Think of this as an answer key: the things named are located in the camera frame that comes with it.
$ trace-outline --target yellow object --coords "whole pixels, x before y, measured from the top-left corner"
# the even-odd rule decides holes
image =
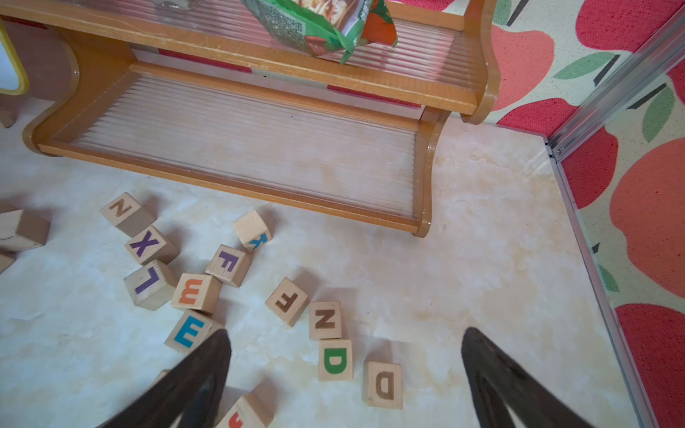
[[[0,52],[0,94],[25,94],[29,90],[29,77],[26,75],[26,70],[21,65],[19,56],[17,56],[2,23],[0,23],[0,41],[3,47],[3,52]]]

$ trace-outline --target white marble tile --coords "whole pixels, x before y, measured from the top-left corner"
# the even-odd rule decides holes
[[[558,187],[536,137],[451,119],[434,171],[425,239],[232,194],[30,153],[21,127],[0,130],[0,199],[52,222],[45,247],[0,276],[0,425],[94,427],[181,355],[162,343],[180,317],[134,307],[123,278],[138,267],[127,237],[98,209],[126,191],[176,242],[177,272],[200,273],[230,223],[255,207],[276,220],[242,288],[224,287],[215,319],[234,350],[225,412],[257,387],[272,427],[476,427],[462,365],[464,330],[480,328],[598,427],[636,427]],[[264,302],[288,276],[314,299],[342,302],[355,380],[320,383],[308,311],[294,328]],[[362,402],[371,353],[403,365],[404,410]]]

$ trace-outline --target wooden frame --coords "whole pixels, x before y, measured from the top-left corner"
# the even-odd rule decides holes
[[[480,47],[482,58],[469,58],[478,73],[472,90],[460,86],[408,77],[332,61],[300,53],[264,47],[153,23],[139,18],[91,10],[56,0],[0,0],[0,14],[38,21],[56,27],[134,42],[211,60],[292,75],[308,80],[370,92],[383,97],[459,112],[470,123],[479,123],[490,112],[497,96],[499,70],[491,55],[490,29],[496,0],[472,0],[462,16],[389,3],[395,19],[461,31],[469,44]]]
[[[467,122],[479,123],[490,112],[497,98],[499,70],[490,43],[495,3],[495,0],[471,0],[463,17],[399,3],[389,5],[395,18],[463,31],[472,43],[477,43],[482,50],[483,58],[469,58],[482,78],[481,81],[474,82],[477,90],[466,90],[436,81],[425,81],[361,67],[341,66],[297,53],[150,23],[128,16],[95,12],[54,0],[23,0],[20,4],[14,4],[12,0],[0,0],[0,14],[57,25],[60,28],[56,31],[61,33],[70,48],[67,52],[73,68],[71,90],[65,100],[49,108],[25,129],[24,141],[32,151],[47,155],[63,155],[392,227],[409,231],[422,238],[428,233],[432,221],[432,167],[443,125],[452,110],[461,113]],[[74,31],[76,28],[89,34]],[[421,119],[416,121],[394,114],[137,62],[126,42],[258,67],[427,106]],[[139,75],[154,75],[315,112],[345,116],[357,122],[365,121],[415,132],[412,218],[69,144],[88,129],[138,79]]]

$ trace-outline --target shelf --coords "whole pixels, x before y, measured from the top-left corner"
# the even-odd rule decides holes
[[[339,53],[324,60],[279,45],[239,0],[206,0],[189,12],[150,0],[73,1],[0,0],[0,14],[429,105],[472,123],[499,89],[495,0],[472,0],[463,17],[390,3],[398,45],[359,47],[346,65]]]
[[[61,29],[69,96],[27,146],[425,236],[435,145],[420,120],[135,59],[125,42]]]

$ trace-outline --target red apple pattern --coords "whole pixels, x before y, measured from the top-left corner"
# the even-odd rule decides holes
[[[522,99],[545,78],[554,41],[543,32],[510,33],[493,26],[493,48],[502,78],[494,111]]]
[[[619,141],[604,127],[571,153],[562,165],[578,209],[595,202],[614,177]]]
[[[669,77],[673,82],[675,93],[680,98],[680,101],[685,104],[685,61],[681,61],[673,67],[669,71]]]
[[[685,427],[685,314],[642,303],[615,310],[659,427]]]
[[[550,98],[513,109],[498,125],[550,136],[578,109],[562,98]]]
[[[400,3],[415,6],[417,8],[443,11],[454,0],[398,0]]]
[[[625,235],[630,262],[685,298],[685,138],[642,156],[621,178],[609,214]]]
[[[578,40],[602,51],[637,51],[685,0],[585,0],[575,22]]]

